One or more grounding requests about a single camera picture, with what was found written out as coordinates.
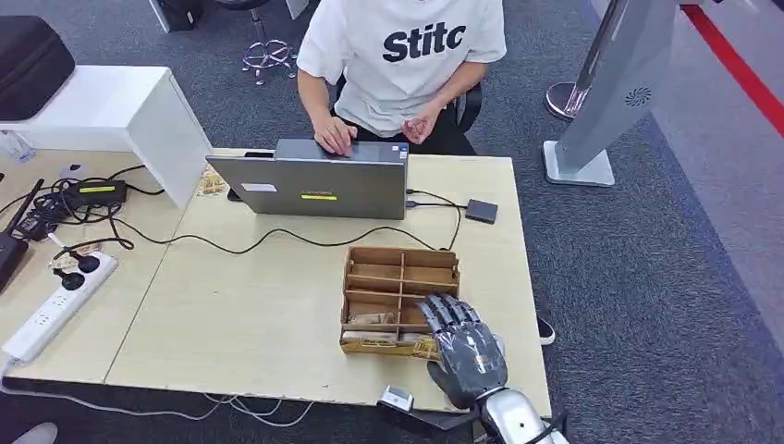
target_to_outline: wooden desk surface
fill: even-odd
[[[22,165],[0,155],[0,171],[6,174],[0,182],[0,206],[29,192],[38,178],[46,179],[46,185],[51,185],[58,179],[60,170],[71,164],[81,164],[88,173],[84,177],[106,177],[140,163],[130,153],[39,151]],[[144,190],[160,188],[145,170],[128,173],[123,179]],[[17,208],[18,204],[3,213],[0,227],[5,228]],[[165,195],[142,196],[129,191],[128,204],[118,217],[137,225],[151,236],[165,238],[174,233],[182,214],[183,211]],[[111,237],[111,228],[106,222],[79,227],[60,226],[56,234],[66,244],[74,244]],[[141,299],[164,257],[165,247],[135,237],[131,239],[136,243],[132,252],[123,250],[114,242],[104,246],[105,252],[119,259],[119,268],[41,355],[31,364],[14,367],[11,376],[104,382]],[[10,338],[59,285],[48,266],[59,250],[50,240],[31,242],[25,265],[0,293],[0,343]]]
[[[463,222],[455,245],[460,296],[504,338],[509,384],[539,413],[550,414],[511,161],[412,155],[409,185],[458,203],[475,198],[499,205],[493,226]],[[216,195],[191,200],[178,234],[243,249],[272,228],[330,242],[386,224],[446,247],[455,219],[452,208],[410,210],[400,222],[263,216]],[[374,233],[357,245],[420,248],[395,232]],[[315,247],[283,234],[243,255],[197,240],[171,245],[105,382],[368,405],[386,384],[395,384],[414,393],[417,408],[454,410],[423,360],[340,350],[347,250]],[[121,264],[130,268],[128,260]],[[113,286],[114,291],[122,290]]]

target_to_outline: white power strip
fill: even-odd
[[[93,252],[90,256],[97,257],[100,264],[91,273],[75,272],[84,276],[81,287],[76,290],[58,287],[41,308],[33,313],[30,319],[3,345],[4,352],[25,364],[35,359],[68,319],[117,268],[117,259],[108,254]]]

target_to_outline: laptop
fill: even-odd
[[[408,150],[406,143],[355,142],[342,156],[314,140],[281,139],[273,157],[206,159],[259,214],[402,220]]]

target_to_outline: wooden organizer box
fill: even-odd
[[[397,248],[349,249],[340,313],[344,352],[397,354],[437,359],[431,330],[414,304],[443,291],[459,297],[458,258],[453,252]],[[355,315],[387,313],[391,322],[356,324]],[[383,338],[344,338],[347,331],[387,333]]]

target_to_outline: chrome stand base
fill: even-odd
[[[270,40],[269,42],[256,42],[252,44],[242,56],[242,70],[247,72],[255,69],[256,85],[264,85],[266,80],[261,79],[262,69],[274,67],[286,67],[288,77],[294,79],[297,72],[294,69],[293,61],[297,59],[297,54],[292,46],[280,40]]]
[[[607,151],[604,150],[588,162],[586,166],[575,173],[561,173],[558,171],[556,157],[557,141],[547,141],[543,148],[545,167],[547,168],[547,181],[566,185],[584,185],[589,187],[611,187],[615,185]]]
[[[577,115],[577,110],[567,108],[571,91],[574,89],[573,81],[556,83],[545,94],[545,106],[553,116],[571,122]]]

